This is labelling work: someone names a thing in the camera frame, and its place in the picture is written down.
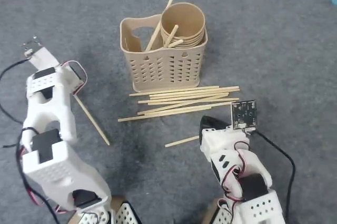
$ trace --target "beige plastic basket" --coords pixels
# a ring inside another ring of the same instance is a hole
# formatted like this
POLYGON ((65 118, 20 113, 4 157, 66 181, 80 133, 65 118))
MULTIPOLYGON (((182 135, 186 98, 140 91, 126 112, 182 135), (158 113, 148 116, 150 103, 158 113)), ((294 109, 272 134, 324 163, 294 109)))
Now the beige plastic basket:
POLYGON ((132 31, 140 27, 155 28, 160 18, 161 15, 154 15, 121 21, 121 49, 131 71, 133 89, 142 92, 198 86, 207 32, 200 45, 192 48, 162 48, 163 40, 159 34, 153 50, 142 52, 140 39, 132 31))

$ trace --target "wire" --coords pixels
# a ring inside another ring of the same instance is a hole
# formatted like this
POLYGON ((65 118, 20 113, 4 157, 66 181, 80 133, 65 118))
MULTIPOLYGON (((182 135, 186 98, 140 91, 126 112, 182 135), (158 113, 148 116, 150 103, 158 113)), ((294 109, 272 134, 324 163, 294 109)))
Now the wire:
POLYGON ((258 130, 255 130, 252 132, 252 134, 258 134, 259 136, 261 136, 266 142, 268 142, 271 146, 273 146, 274 148, 276 148, 279 152, 281 152, 285 157, 288 158, 288 160, 291 162, 291 165, 293 167, 291 176, 290 176, 290 180, 289 180, 289 185, 288 185, 288 192, 286 195, 286 206, 285 206, 285 220, 286 222, 289 223, 289 208, 290 208, 290 197, 291 197, 291 189, 292 189, 292 185, 295 179, 295 174, 296 174, 296 165, 294 160, 290 157, 290 155, 288 155, 285 151, 283 151, 279 146, 277 146, 274 142, 272 142, 267 136, 265 136, 263 133, 261 133, 258 130))
MULTIPOLYGON (((0 81, 1 81, 2 77, 5 75, 5 73, 6 73, 8 70, 10 70, 10 69, 14 68, 15 66, 18 66, 18 65, 20 65, 20 64, 22 64, 22 63, 25 63, 25 62, 27 62, 27 61, 29 61, 29 59, 24 59, 24 60, 18 61, 18 62, 16 62, 16 63, 13 63, 12 65, 8 66, 7 68, 5 68, 5 69, 1 72, 1 74, 0 74, 0 81)), ((0 103, 0 110, 1 110, 1 111, 2 111, 8 118, 10 118, 12 121, 14 121, 15 123, 20 124, 20 125, 23 124, 23 121, 18 120, 17 118, 13 117, 9 112, 7 112, 7 111, 4 109, 4 107, 1 105, 1 103, 0 103)))
MULTIPOLYGON (((98 214, 96 214, 95 212, 83 212, 84 214, 88 213, 89 215, 94 215, 97 219, 96 224, 98 224, 100 222, 100 219, 98 218, 98 214)), ((82 217, 80 218, 78 223, 81 223, 81 220, 83 219, 84 215, 82 215, 82 217)))
POLYGON ((21 130, 20 135, 17 138, 16 151, 15 151, 15 160, 16 160, 17 169, 18 169, 19 174, 20 174, 21 179, 22 179, 22 183, 23 183, 23 185, 24 185, 24 187, 25 187, 25 189, 27 191, 31 191, 34 195, 36 195, 37 197, 39 197, 42 200, 42 202, 47 206, 49 212, 53 216, 55 223, 56 224, 60 224, 60 222, 58 221, 57 216, 56 216, 56 214, 54 212, 54 209, 51 207, 51 205, 49 204, 48 200, 44 196, 42 196, 40 193, 38 193, 37 191, 35 191, 30 186, 30 184, 28 183, 28 181, 26 179, 25 174, 23 173, 23 169, 22 169, 22 165, 21 165, 21 155, 20 155, 20 141, 21 141, 22 132, 26 131, 26 130, 32 130, 32 131, 34 131, 35 133, 38 134, 38 131, 35 128, 27 127, 27 128, 23 128, 21 130))

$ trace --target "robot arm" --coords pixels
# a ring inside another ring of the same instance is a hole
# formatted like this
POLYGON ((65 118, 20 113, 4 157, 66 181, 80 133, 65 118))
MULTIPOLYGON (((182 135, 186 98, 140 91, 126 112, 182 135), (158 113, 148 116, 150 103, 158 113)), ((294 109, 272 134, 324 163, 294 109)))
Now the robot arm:
POLYGON ((220 123, 215 123, 214 128, 212 123, 205 126, 203 120, 215 119, 203 117, 200 149, 224 190, 213 223, 285 224, 277 194, 271 189, 272 178, 257 155, 249 150, 245 132, 231 125, 219 126, 220 123))
POLYGON ((27 79, 28 111, 23 127, 33 127, 39 134, 31 130, 22 134, 27 150, 22 156, 23 172, 62 208, 77 210, 79 215, 90 212, 91 217, 94 213, 96 217, 87 223, 114 223, 107 183, 71 147, 77 136, 70 97, 83 81, 69 65, 59 64, 36 37, 25 46, 25 55, 38 71, 27 79), (53 121, 60 123, 60 131, 46 131, 53 121))

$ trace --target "wooden chopstick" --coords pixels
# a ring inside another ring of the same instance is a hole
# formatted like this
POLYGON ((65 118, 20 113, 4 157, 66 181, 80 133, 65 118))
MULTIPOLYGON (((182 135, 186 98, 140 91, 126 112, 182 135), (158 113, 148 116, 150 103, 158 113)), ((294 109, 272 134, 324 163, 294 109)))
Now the wooden chopstick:
POLYGON ((187 138, 187 139, 184 139, 184 140, 175 141, 175 142, 171 142, 171 143, 165 144, 165 147, 166 148, 172 147, 172 146, 175 146, 175 145, 178 145, 178 144, 181 144, 181 143, 185 143, 185 142, 189 142, 189 141, 194 141, 196 139, 199 139, 199 135, 198 136, 193 136, 193 137, 190 137, 190 138, 187 138))
MULTIPOLYGON (((223 101, 237 101, 239 98, 228 98, 228 99, 213 99, 208 100, 205 102, 223 102, 223 101)), ((167 102, 149 102, 148 105, 165 105, 165 104, 180 104, 185 102, 184 100, 177 100, 177 101, 167 101, 167 102)))
POLYGON ((206 98, 208 96, 214 96, 216 94, 201 94, 201 95, 193 95, 193 96, 178 96, 177 98, 168 98, 168 99, 149 99, 149 100, 139 100, 138 104, 147 104, 153 102, 165 102, 165 101, 176 101, 176 100, 187 100, 187 99, 198 99, 198 98, 206 98))
MULTIPOLYGON (((232 87, 221 87, 217 88, 214 91, 232 91, 232 90, 238 90, 239 86, 232 86, 232 87)), ((151 98, 158 97, 158 96, 171 96, 171 95, 182 95, 182 94, 191 94, 191 93, 203 93, 203 92, 209 92, 208 89, 201 89, 201 90, 190 90, 190 91, 179 91, 179 92, 172 92, 172 93, 159 93, 159 94, 150 94, 151 98)))
POLYGON ((204 87, 174 89, 174 90, 165 90, 165 91, 147 91, 147 92, 131 93, 131 94, 129 94, 129 96, 144 96, 144 95, 152 95, 152 94, 160 94, 160 93, 172 93, 172 92, 194 91, 194 90, 208 90, 208 89, 218 89, 218 88, 219 88, 219 86, 204 86, 204 87))
POLYGON ((91 116, 90 112, 85 107, 85 105, 82 103, 82 101, 79 99, 79 97, 75 94, 74 98, 78 102, 78 104, 80 105, 80 107, 82 108, 82 110, 84 111, 84 113, 87 115, 87 117, 89 118, 89 120, 91 121, 91 123, 93 123, 94 127, 96 128, 96 130, 98 131, 98 133, 100 134, 100 136, 103 138, 103 140, 105 141, 105 143, 107 145, 110 145, 110 142, 107 139, 107 137, 105 136, 104 132, 102 131, 102 129, 100 128, 100 126, 96 123, 96 121, 91 116))
POLYGON ((149 113, 149 112, 158 112, 158 111, 163 111, 163 110, 178 108, 178 107, 181 107, 181 106, 195 104, 195 103, 200 103, 200 102, 211 100, 211 99, 220 99, 220 98, 223 98, 224 96, 226 96, 226 94, 220 94, 220 95, 216 95, 216 96, 210 96, 208 98, 203 98, 203 99, 198 99, 198 100, 192 100, 192 101, 187 101, 187 102, 183 102, 183 103, 180 103, 180 104, 172 104, 172 105, 168 105, 168 106, 164 106, 164 107, 160 107, 160 108, 150 109, 150 110, 147 110, 147 111, 137 112, 137 114, 141 115, 141 114, 145 114, 145 113, 149 113))
POLYGON ((170 33, 170 35, 168 36, 168 38, 166 39, 165 43, 164 43, 164 48, 167 48, 172 40, 172 38, 174 37, 175 33, 178 31, 179 26, 175 25, 170 33))
MULTIPOLYGON (((167 5, 166 5, 166 8, 165 8, 165 9, 169 8, 170 5, 172 4, 172 2, 173 2, 173 0, 168 0, 168 3, 167 3, 167 5)), ((159 20, 159 22, 158 22, 158 24, 157 24, 157 26, 156 26, 156 28, 155 28, 153 34, 151 35, 150 41, 148 42, 148 45, 147 45, 147 47, 146 47, 146 49, 145 49, 145 52, 148 52, 148 51, 151 50, 152 45, 153 45, 154 41, 156 40, 159 31, 160 31, 160 20, 159 20)))
POLYGON ((203 105, 195 105, 195 106, 188 106, 188 107, 182 107, 182 108, 176 108, 176 109, 170 109, 170 110, 164 110, 164 111, 158 111, 158 112, 146 112, 145 115, 150 115, 150 114, 161 114, 165 112, 179 112, 179 111, 189 111, 193 109, 198 109, 198 108, 212 108, 214 106, 221 106, 221 105, 228 105, 231 104, 232 102, 222 102, 222 103, 214 103, 214 104, 203 104, 203 105))
POLYGON ((154 118, 154 117, 162 117, 162 116, 175 115, 175 114, 180 114, 180 113, 197 112, 197 111, 203 111, 203 110, 208 110, 208 109, 211 109, 211 107, 190 109, 188 111, 163 112, 163 113, 160 113, 160 114, 150 114, 150 115, 136 116, 136 117, 130 117, 130 118, 123 118, 123 119, 118 119, 118 122, 149 119, 149 118, 154 118))

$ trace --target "gray carpet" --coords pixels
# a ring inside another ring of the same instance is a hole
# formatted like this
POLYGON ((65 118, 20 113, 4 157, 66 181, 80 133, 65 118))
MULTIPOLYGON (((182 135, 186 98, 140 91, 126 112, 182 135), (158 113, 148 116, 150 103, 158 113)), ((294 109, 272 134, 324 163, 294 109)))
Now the gray carpet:
MULTIPOLYGON (((260 131, 294 159, 290 223, 337 223, 337 7, 329 0, 177 0, 206 15, 209 43, 201 85, 239 85, 241 99, 257 99, 260 131)), ((161 12, 167 0, 0 0, 1 70, 22 58, 20 44, 33 34, 60 60, 79 60, 89 82, 82 101, 111 140, 107 147, 79 106, 73 111, 75 150, 96 167, 112 194, 126 195, 143 223, 200 223, 221 189, 197 141, 164 144, 198 133, 203 114, 230 120, 228 107, 118 123, 140 109, 119 48, 125 17, 161 12)), ((0 99, 25 118, 29 64, 8 73, 0 99)), ((13 143, 19 126, 0 115, 1 143, 13 143)), ((273 177, 285 206, 291 166, 254 137, 253 151, 273 177)), ((0 222, 53 223, 31 204, 19 179, 13 149, 0 155, 0 222)), ((60 216, 65 223, 69 215, 60 216)))

